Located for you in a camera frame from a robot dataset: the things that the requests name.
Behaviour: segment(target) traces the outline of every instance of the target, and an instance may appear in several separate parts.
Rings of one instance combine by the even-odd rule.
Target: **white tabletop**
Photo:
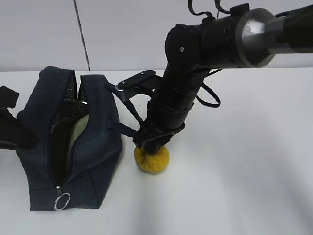
[[[137,71],[95,71],[112,83]],[[29,98],[37,72],[2,72],[0,85]],[[313,234],[313,69],[235,69],[207,78],[218,109],[195,101],[167,147],[159,175],[136,166],[130,138],[100,209],[30,212],[27,178],[14,151],[0,150],[0,234]],[[209,99],[205,92],[200,96]],[[148,99],[132,99],[145,117]],[[117,101],[120,119],[138,129]]]

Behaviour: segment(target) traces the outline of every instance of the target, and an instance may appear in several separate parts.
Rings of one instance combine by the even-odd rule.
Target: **white wall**
[[[229,9],[243,0],[222,0]],[[273,13],[312,0],[250,0]],[[187,0],[77,0],[91,70],[163,69],[164,41],[175,24],[199,24]],[[216,14],[213,0],[194,9]],[[0,71],[38,71],[47,65],[87,70],[72,0],[3,0],[0,8]],[[313,54],[277,56],[270,67],[311,67]]]
[[[0,71],[87,70],[71,0],[2,0]]]

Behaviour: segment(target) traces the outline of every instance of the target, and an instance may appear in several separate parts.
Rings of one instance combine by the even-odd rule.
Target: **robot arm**
[[[267,65],[280,53],[313,53],[313,5],[276,17],[269,11],[230,9],[230,16],[209,14],[200,25],[176,25],[168,34],[164,77],[148,102],[146,120],[133,142],[156,153],[185,127],[185,119],[211,69]]]

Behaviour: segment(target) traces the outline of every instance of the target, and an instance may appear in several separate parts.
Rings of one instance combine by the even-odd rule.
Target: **yellow sponge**
[[[162,147],[154,155],[150,155],[148,152],[137,147],[134,155],[140,169],[151,174],[164,171],[170,161],[170,152],[166,147]]]

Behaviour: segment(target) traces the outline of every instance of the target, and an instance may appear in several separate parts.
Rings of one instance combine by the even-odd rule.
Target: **black bracket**
[[[0,87],[0,109],[14,108],[18,98],[19,93],[5,86]]]
[[[5,86],[0,87],[0,148],[2,149],[31,148],[37,141],[36,136],[7,110],[15,107],[18,97],[19,93]]]
[[[154,70],[145,70],[121,81],[115,86],[115,94],[120,100],[126,101],[133,96],[140,94],[140,92],[138,92],[138,87],[144,87],[145,89],[152,91],[160,84],[161,79],[162,77],[157,76]]]

